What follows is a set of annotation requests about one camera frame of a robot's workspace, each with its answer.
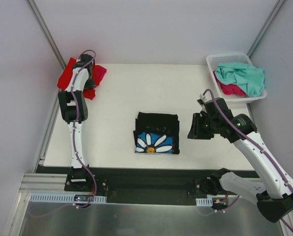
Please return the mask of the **pink t-shirt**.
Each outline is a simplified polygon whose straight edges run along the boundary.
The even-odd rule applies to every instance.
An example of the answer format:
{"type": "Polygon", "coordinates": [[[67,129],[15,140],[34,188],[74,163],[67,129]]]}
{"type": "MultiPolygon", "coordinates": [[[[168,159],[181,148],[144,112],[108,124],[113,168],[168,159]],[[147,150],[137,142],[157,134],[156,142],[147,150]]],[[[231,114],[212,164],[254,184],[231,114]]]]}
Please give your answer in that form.
{"type": "Polygon", "coordinates": [[[95,65],[93,67],[93,80],[95,83],[95,87],[100,85],[106,73],[107,69],[102,67],[101,65],[95,65]]]}

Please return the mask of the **red t-shirt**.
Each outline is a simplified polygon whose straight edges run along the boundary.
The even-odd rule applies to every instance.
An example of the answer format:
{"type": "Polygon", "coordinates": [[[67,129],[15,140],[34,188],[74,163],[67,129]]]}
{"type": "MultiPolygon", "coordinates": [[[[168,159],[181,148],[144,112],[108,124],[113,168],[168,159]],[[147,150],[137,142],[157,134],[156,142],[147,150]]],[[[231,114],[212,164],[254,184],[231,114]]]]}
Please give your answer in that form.
{"type": "MultiPolygon", "coordinates": [[[[63,70],[61,76],[58,79],[57,87],[61,90],[65,90],[72,78],[73,72],[72,72],[72,66],[76,63],[76,59],[70,58],[68,61],[67,66],[63,70]]],[[[85,98],[93,100],[95,97],[95,89],[94,88],[89,88],[83,90],[83,95],[85,98]]]]}

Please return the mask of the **black daisy t-shirt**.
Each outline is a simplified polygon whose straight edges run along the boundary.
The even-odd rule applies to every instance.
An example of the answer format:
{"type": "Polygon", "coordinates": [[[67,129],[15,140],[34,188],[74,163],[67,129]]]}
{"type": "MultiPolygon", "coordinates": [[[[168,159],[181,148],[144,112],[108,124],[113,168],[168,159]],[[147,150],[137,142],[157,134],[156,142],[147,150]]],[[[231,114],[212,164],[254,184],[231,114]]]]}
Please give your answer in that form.
{"type": "Polygon", "coordinates": [[[135,119],[133,131],[134,152],[178,155],[179,131],[180,121],[177,115],[140,112],[135,119]]]}

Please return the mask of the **white plastic basket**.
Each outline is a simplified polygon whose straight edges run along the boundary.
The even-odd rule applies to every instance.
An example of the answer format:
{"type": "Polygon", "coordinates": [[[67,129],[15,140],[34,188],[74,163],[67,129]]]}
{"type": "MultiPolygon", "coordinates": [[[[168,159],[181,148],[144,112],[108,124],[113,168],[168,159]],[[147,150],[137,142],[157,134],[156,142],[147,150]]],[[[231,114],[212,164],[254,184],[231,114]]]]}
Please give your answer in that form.
{"type": "Polygon", "coordinates": [[[246,54],[231,53],[206,57],[217,95],[232,103],[251,103],[264,99],[265,71],[253,66],[246,54]]]}

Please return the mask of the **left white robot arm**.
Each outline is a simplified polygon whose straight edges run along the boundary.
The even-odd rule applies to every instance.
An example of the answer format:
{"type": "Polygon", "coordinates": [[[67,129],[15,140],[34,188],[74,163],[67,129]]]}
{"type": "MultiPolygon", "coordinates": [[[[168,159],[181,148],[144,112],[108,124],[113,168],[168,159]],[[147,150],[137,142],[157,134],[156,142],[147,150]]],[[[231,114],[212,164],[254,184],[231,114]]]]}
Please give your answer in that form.
{"type": "Polygon", "coordinates": [[[58,93],[62,119],[68,126],[71,143],[71,165],[67,174],[66,191],[90,191],[94,181],[89,171],[85,145],[85,121],[88,118],[83,90],[93,79],[94,57],[82,53],[71,66],[67,88],[58,93]]]}

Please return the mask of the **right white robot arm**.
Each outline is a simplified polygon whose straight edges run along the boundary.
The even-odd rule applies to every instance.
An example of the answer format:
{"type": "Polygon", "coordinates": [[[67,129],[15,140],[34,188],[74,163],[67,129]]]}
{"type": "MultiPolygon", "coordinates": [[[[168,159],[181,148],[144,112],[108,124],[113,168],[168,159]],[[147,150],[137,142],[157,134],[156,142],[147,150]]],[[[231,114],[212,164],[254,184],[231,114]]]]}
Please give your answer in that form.
{"type": "Polygon", "coordinates": [[[188,138],[210,140],[219,134],[245,156],[261,179],[256,184],[221,168],[199,183],[201,190],[210,195],[233,192],[255,204],[268,221],[281,220],[293,210],[293,178],[266,149],[255,124],[245,114],[234,116],[222,98],[207,101],[202,96],[198,103],[202,110],[193,114],[188,138]]]}

